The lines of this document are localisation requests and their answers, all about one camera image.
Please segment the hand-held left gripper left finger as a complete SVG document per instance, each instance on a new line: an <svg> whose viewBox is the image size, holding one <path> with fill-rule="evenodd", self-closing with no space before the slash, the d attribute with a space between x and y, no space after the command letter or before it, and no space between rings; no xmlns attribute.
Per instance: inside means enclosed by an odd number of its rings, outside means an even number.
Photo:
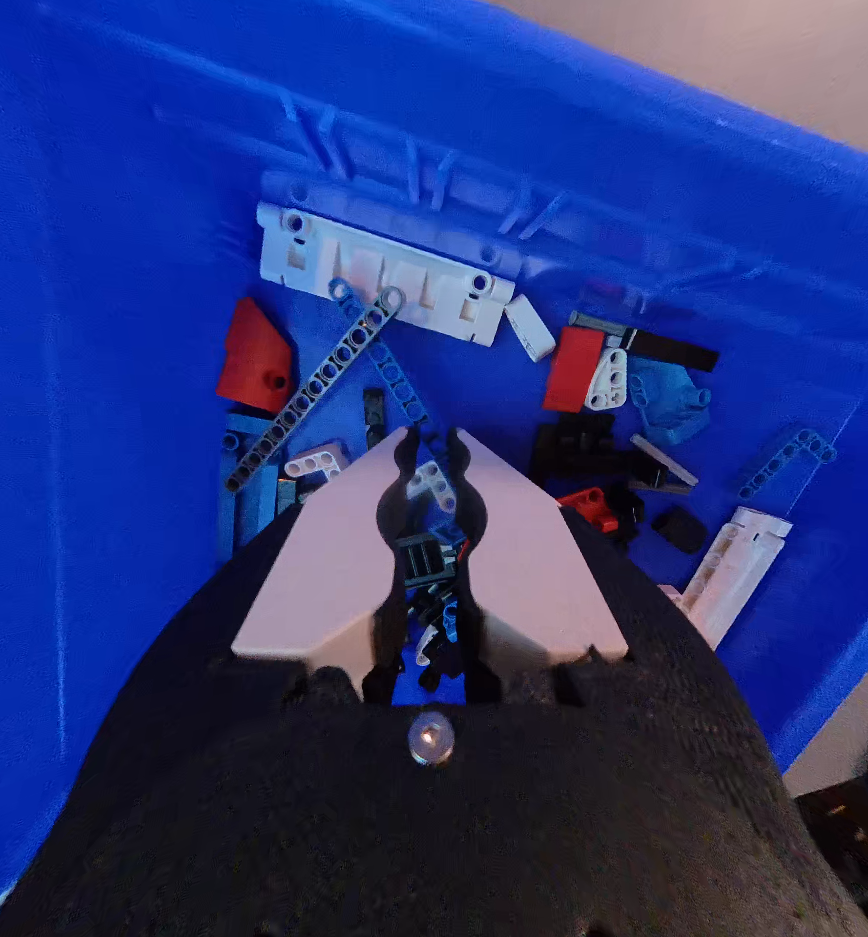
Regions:
<svg viewBox="0 0 868 937"><path fill-rule="evenodd" d="M394 430L301 506L232 640L235 657L334 668L364 700L366 677L401 646L395 637L385 650L377 613L394 587L418 445L415 428Z"/></svg>

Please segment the long blue lego beam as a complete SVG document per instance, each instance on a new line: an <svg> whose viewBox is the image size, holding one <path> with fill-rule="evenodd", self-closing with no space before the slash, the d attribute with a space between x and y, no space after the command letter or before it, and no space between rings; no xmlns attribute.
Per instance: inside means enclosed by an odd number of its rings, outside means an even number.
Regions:
<svg viewBox="0 0 868 937"><path fill-rule="evenodd" d="M358 299L353 287L341 277L334 277L328 282L327 289L344 321L348 325L356 325L367 309ZM404 415L417 429L420 439L428 443L437 435L436 424L391 349L380 337L374 337L370 342L368 355Z"/></svg>

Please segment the blue storage bin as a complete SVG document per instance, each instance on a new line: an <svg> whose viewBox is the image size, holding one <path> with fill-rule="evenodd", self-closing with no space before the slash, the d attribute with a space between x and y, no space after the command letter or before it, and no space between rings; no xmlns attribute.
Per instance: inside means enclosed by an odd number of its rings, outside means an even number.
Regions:
<svg viewBox="0 0 868 937"><path fill-rule="evenodd" d="M259 201L715 348L716 529L771 439L837 450L720 653L782 769L868 669L868 154L475 2L0 2L0 895L135 662L217 565L231 310L300 367Z"/></svg>

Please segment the red lego arch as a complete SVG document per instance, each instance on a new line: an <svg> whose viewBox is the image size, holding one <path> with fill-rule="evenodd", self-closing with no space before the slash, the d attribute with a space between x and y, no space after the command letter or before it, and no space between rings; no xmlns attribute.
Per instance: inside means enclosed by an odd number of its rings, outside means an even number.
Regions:
<svg viewBox="0 0 868 937"><path fill-rule="evenodd" d="M560 508L575 510L581 517L593 525L604 535L619 530L620 521L608 505L604 490L592 486L575 493L556 498Z"/></svg>

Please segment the white angled lego beam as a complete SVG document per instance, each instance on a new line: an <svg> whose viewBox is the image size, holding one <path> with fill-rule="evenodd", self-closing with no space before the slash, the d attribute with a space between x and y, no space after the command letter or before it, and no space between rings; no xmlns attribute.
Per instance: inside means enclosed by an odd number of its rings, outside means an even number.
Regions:
<svg viewBox="0 0 868 937"><path fill-rule="evenodd" d="M327 442L290 458L284 465L284 475L291 480L320 475L329 482L339 477L349 465L350 461L340 445Z"/></svg>

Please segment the blue lego panel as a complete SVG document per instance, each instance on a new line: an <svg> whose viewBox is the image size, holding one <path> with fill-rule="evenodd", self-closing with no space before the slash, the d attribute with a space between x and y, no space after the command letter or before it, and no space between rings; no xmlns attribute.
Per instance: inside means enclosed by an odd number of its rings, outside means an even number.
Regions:
<svg viewBox="0 0 868 937"><path fill-rule="evenodd" d="M280 466L276 458L258 470L237 492L225 485L246 452L264 433L268 419L238 412L226 414L221 438L217 489L216 561L222 566L254 540L276 517Z"/></svg>

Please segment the black curved lego slope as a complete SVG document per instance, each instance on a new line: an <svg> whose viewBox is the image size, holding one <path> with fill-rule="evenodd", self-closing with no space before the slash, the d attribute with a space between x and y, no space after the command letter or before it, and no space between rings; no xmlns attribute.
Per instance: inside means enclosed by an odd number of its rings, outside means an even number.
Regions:
<svg viewBox="0 0 868 937"><path fill-rule="evenodd" d="M675 505L651 521L652 530L687 556L698 554L708 538L708 528L692 513Z"/></svg>

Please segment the small white holed lego beam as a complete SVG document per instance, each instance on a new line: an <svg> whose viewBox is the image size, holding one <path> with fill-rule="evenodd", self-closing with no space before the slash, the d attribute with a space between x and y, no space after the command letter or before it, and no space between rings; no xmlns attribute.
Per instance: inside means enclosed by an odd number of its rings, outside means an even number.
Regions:
<svg viewBox="0 0 868 937"><path fill-rule="evenodd" d="M417 466L414 475L406 484L406 498L409 501L417 500L426 495L434 498L435 503L442 512L450 515L455 514L455 490L439 463L434 459Z"/></svg>

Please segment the light grey lego axle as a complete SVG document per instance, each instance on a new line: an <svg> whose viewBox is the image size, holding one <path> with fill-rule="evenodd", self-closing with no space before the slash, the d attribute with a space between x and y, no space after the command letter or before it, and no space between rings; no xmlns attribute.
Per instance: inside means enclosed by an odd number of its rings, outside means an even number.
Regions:
<svg viewBox="0 0 868 937"><path fill-rule="evenodd" d="M699 479L696 475L689 472L671 456L666 454L658 447L654 446L648 439L645 439L639 433L633 434L630 437L630 441L639 451L643 452L651 459L659 463L666 469L669 475L677 478L684 485L689 487L695 487L698 485Z"/></svg>

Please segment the long white lego panel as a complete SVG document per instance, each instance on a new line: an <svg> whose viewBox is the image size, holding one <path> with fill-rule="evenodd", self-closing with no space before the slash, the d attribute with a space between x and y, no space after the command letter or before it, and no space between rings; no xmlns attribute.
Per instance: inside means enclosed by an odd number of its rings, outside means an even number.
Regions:
<svg viewBox="0 0 868 937"><path fill-rule="evenodd" d="M721 527L684 591L659 589L716 650L791 533L790 521L746 507Z"/></svg>

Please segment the white triangular lego beam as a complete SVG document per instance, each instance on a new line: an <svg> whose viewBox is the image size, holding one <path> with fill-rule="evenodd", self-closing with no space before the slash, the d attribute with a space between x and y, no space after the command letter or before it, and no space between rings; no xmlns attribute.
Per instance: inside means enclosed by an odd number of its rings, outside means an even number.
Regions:
<svg viewBox="0 0 868 937"><path fill-rule="evenodd" d="M626 393L626 352L617 347L606 348L594 371L584 407L597 412L616 409L625 403Z"/></svg>

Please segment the light blue lego wheel arch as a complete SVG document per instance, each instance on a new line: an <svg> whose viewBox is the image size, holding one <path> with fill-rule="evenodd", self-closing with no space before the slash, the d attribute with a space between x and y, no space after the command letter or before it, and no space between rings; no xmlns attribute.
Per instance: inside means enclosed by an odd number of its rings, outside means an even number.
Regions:
<svg viewBox="0 0 868 937"><path fill-rule="evenodd" d="M627 388L644 437L660 449L686 443L709 426L711 393L680 365L630 356Z"/></svg>

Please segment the red angled lego panel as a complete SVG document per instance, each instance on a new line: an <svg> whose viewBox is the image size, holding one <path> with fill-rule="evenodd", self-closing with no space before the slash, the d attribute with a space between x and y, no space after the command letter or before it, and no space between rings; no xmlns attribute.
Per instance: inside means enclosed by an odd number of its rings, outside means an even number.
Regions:
<svg viewBox="0 0 868 937"><path fill-rule="evenodd" d="M293 390L291 346L252 298L241 298L229 323L216 394L277 415Z"/></svg>

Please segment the small white lego slope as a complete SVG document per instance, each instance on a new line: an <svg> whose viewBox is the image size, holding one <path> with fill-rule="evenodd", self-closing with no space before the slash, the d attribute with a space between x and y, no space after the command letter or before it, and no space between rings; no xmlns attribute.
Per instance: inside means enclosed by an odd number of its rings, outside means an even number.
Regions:
<svg viewBox="0 0 868 937"><path fill-rule="evenodd" d="M554 336L526 295L511 299L503 312L532 362L541 362L555 350Z"/></svg>

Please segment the long black lego beam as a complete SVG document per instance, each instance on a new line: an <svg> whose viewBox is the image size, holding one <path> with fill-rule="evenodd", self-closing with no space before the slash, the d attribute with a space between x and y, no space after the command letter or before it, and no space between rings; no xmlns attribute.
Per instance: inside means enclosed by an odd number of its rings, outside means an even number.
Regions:
<svg viewBox="0 0 868 937"><path fill-rule="evenodd" d="M619 348L628 356L649 361L711 373L720 360L720 353L716 350L579 311L570 314L568 324L603 333L604 346Z"/></svg>

